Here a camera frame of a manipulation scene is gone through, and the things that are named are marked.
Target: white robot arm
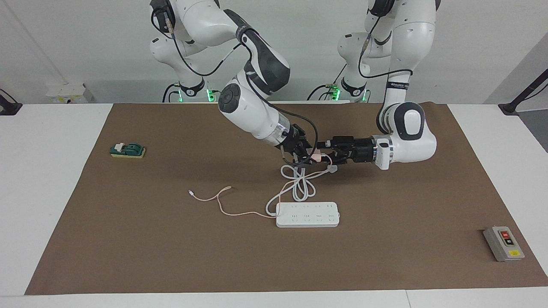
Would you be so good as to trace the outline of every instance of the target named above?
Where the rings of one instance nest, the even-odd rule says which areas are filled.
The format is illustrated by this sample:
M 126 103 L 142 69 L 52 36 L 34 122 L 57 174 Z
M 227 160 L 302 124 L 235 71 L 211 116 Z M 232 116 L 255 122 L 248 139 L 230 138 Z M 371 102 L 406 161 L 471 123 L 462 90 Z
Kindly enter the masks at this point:
M 196 76 L 190 77 L 190 69 L 185 69 L 186 65 L 181 63 L 180 58 L 205 47 L 237 39 L 249 51 L 250 57 L 244 68 L 222 90 L 219 110 L 255 138 L 296 155 L 301 163 L 311 160 L 311 155 L 306 151 L 311 146 L 303 130 L 295 124 L 291 125 L 266 101 L 289 82 L 290 68 L 287 61 L 256 30 L 235 12 L 221 10 L 218 2 L 213 0 L 153 0 L 151 7 L 158 29 L 170 34 L 165 39 L 153 41 L 151 50 L 156 59 L 173 67 L 180 79 L 194 78 L 193 83 L 198 81 Z M 178 38 L 181 40 L 176 41 L 177 45 L 185 50 L 180 58 L 173 56 L 173 48 L 177 49 L 173 40 Z M 157 49 L 152 47 L 160 41 Z M 174 45 L 173 48 L 161 47 L 169 43 Z
M 430 132 L 422 107 L 406 102 L 409 78 L 430 51 L 439 0 L 371 0 L 366 32 L 351 33 L 339 41 L 347 69 L 341 88 L 352 97 L 363 95 L 369 66 L 362 61 L 390 56 L 385 99 L 377 116 L 383 135 L 365 139 L 335 138 L 322 145 L 342 158 L 373 162 L 386 170 L 392 162 L 418 162 L 432 157 L 436 137 Z

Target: black bracket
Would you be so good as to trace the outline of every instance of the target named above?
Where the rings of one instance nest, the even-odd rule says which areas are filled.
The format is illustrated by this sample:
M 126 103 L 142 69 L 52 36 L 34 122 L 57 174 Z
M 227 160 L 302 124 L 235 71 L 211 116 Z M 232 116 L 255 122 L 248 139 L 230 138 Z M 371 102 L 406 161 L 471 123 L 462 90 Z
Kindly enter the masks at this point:
M 0 106 L 2 107 L 2 111 L 0 111 L 0 116 L 14 116 L 19 112 L 23 104 L 20 104 L 18 102 L 12 104 L 0 95 Z
M 517 106 L 535 91 L 541 84 L 548 79 L 548 70 L 545 70 L 539 77 L 535 79 L 525 90 L 523 90 L 513 101 L 508 104 L 499 104 L 499 108 L 507 116 L 519 116 L 516 112 Z
M 331 140 L 318 142 L 318 149 L 332 149 L 328 156 L 334 165 L 346 164 L 348 159 L 355 163 L 366 163 L 373 161 L 374 151 L 373 138 L 354 138 L 354 136 L 333 136 Z M 329 162 L 329 159 L 322 158 L 322 161 Z

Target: power strip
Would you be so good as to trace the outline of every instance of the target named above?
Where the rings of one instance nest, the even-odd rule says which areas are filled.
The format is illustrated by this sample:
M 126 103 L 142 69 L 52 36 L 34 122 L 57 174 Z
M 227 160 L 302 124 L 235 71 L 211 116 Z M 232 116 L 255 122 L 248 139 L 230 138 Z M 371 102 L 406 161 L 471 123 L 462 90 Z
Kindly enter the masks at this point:
M 335 202 L 282 202 L 276 205 L 280 228 L 329 228 L 339 225 Z

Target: electrical outlet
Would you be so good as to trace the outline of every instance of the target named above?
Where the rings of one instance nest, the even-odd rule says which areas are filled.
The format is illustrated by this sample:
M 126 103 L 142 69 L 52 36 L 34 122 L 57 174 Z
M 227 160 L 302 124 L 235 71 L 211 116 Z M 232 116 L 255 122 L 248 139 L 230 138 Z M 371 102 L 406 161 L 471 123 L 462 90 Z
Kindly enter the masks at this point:
M 93 100 L 91 92 L 79 83 L 49 85 L 46 96 L 53 104 L 87 104 Z
M 340 214 L 334 202 L 282 202 L 276 205 L 280 228 L 336 227 Z

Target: brown paper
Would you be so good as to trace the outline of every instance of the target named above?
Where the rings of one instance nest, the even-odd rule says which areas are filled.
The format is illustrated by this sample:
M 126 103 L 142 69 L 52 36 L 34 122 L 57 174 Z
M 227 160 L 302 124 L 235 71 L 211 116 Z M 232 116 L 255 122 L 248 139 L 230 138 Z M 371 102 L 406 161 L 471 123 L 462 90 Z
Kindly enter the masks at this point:
M 187 193 L 209 198 L 232 185 L 221 196 L 226 211 L 262 213 L 286 181 L 277 149 L 216 105 L 115 105 L 26 294 L 548 285 L 449 108 L 422 106 L 438 140 L 434 157 L 388 171 L 340 166 L 313 180 L 310 199 L 336 202 L 339 226 L 280 229 Z M 313 120 L 320 140 L 378 134 L 379 105 L 283 107 Z M 118 142 L 140 143 L 145 157 L 112 158 Z M 492 225 L 510 227 L 525 259 L 495 261 L 481 232 Z

